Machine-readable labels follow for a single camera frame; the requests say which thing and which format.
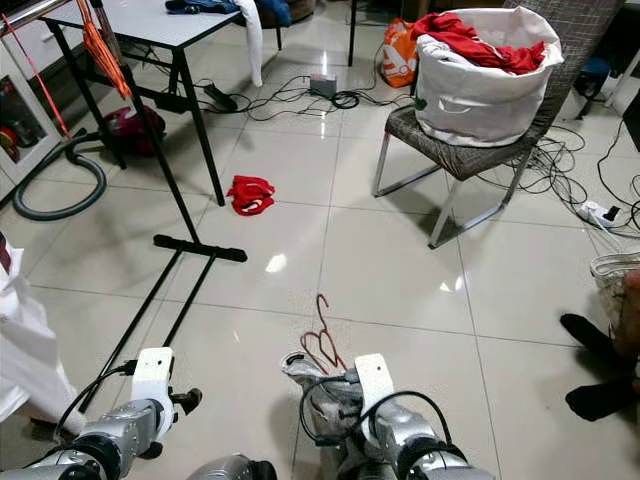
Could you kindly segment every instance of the blue cloth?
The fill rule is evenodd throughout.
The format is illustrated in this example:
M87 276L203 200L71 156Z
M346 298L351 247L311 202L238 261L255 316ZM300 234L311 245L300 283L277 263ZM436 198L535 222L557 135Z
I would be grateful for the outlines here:
M278 26L291 26L291 10L285 0L256 0L256 5L258 8L271 10L278 20Z
M183 14L233 13L240 10L231 0L169 0L164 6L169 13Z

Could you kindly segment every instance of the chair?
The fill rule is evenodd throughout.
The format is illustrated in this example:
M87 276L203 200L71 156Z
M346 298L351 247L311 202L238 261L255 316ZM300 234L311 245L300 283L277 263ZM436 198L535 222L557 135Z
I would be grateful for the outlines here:
M380 197L391 193L440 168L449 172L455 178L455 182L431 234L429 240L431 248L439 247L502 210L513 196L526 169L533 147L551 126L571 86L578 77L580 69L623 3L624 0L571 0L569 2L566 0L507 0L504 4L505 8L521 5L535 11L549 22L560 37L562 55L565 59L564 63L557 66L551 74L544 99L529 129L511 145L495 148L459 147L427 136L418 125L414 107L401 107L391 112L387 118L374 179L373 195ZM381 188L380 180L389 139L392 135L429 157L435 165ZM455 230L446 238L441 238L461 183L478 173L495 168L510 160L518 161L518 166L502 201L463 225L456 226Z

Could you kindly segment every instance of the white laundry basket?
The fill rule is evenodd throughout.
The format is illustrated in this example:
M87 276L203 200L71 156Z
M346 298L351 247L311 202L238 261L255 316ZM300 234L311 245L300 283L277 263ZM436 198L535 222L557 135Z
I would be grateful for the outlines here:
M515 142L529 128L554 65L563 62L560 40L547 21L523 7L451 10L493 46L545 43L544 60L522 75L480 67L446 43L421 35L416 93L426 101L416 118L424 132L451 145L495 147Z

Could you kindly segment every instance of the red cloth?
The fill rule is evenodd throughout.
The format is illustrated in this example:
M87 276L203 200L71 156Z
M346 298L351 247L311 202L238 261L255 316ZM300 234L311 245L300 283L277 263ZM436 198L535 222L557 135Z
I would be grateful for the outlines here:
M248 217L262 213L273 205L275 202L271 195L275 191L264 178L236 175L227 197L233 197L231 205L239 215Z
M476 29L462 23L455 13L430 13L413 26L411 38L428 34L481 67L501 68L522 75L536 70L544 60L544 42L532 47L493 47L478 38Z

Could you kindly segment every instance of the white table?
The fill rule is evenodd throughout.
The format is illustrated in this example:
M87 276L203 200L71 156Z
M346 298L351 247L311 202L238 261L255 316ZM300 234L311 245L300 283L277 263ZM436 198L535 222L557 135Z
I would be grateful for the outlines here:
M137 60L144 60L148 63L160 65L171 70L169 86L165 91L156 91L143 87L137 87L137 90L140 92L140 95L154 99L159 108L171 110L176 113L191 111L218 205L223 206L225 204L224 193L220 186L213 153L209 145L209 138L207 137L207 131L202 120L198 98L184 50L189 45L228 25L241 15L240 12L230 14L199 13L196 15L171 15L167 13L165 9L164 0L103 0L103 5L116 38L126 39L133 43L165 48L171 52L171 63L144 58L131 53L125 53L125 56ZM70 2L48 13L43 20L56 37L60 49L69 64L69 68L78 82L80 90L103 136L107 140L107 143L111 143L111 145L107 146L114 151L114 155L120 164L125 165L121 155L115 151L117 149L115 148L114 142L110 141L108 129L102 118L102 114L93 100L89 89L86 87L84 79L105 83L107 85L110 85L110 83L106 77L97 74L95 71L82 71L79 68L60 29L61 26L82 28L83 22L80 9L75 2ZM98 25L96 18L94 18L94 23ZM184 86L186 97L177 94L178 76L180 76Z

